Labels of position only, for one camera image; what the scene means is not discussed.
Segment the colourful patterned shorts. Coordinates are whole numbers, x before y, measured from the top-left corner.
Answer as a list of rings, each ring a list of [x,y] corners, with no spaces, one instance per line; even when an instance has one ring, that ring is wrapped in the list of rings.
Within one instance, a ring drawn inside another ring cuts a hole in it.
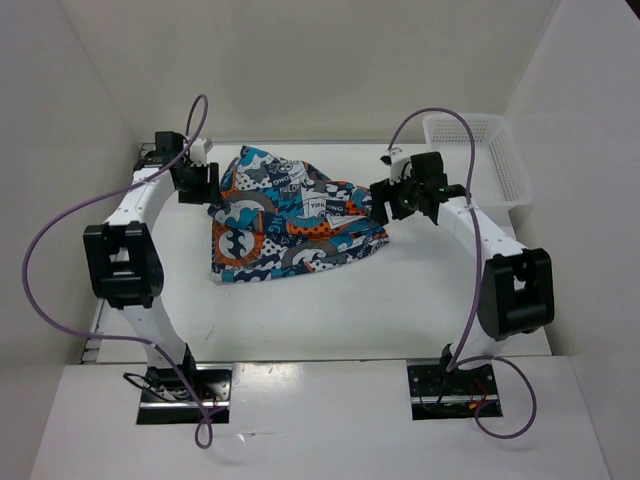
[[[389,242],[371,217],[369,189],[312,164],[244,146],[212,204],[215,282],[249,283],[320,273],[373,255]]]

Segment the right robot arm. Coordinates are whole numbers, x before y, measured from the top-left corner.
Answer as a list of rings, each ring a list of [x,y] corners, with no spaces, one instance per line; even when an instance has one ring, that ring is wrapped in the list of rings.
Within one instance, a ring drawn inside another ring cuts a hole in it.
[[[385,225],[421,213],[475,262],[469,317],[459,339],[443,349],[438,370],[440,385],[460,393],[495,358],[500,342],[554,320],[551,257],[507,235],[474,202],[469,184],[450,183],[440,153],[392,149],[381,160],[389,176],[370,187],[373,220]]]

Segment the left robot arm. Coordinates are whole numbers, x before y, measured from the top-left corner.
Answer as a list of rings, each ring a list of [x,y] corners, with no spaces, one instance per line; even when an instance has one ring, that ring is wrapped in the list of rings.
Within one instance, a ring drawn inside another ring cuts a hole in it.
[[[195,359],[163,305],[164,271],[152,239],[153,227],[173,194],[181,203],[219,204],[219,167],[208,161],[213,142],[192,143],[176,132],[155,134],[153,149],[139,156],[132,188],[101,224],[83,232],[94,294],[124,317],[145,340],[151,385],[175,398],[202,388]]]

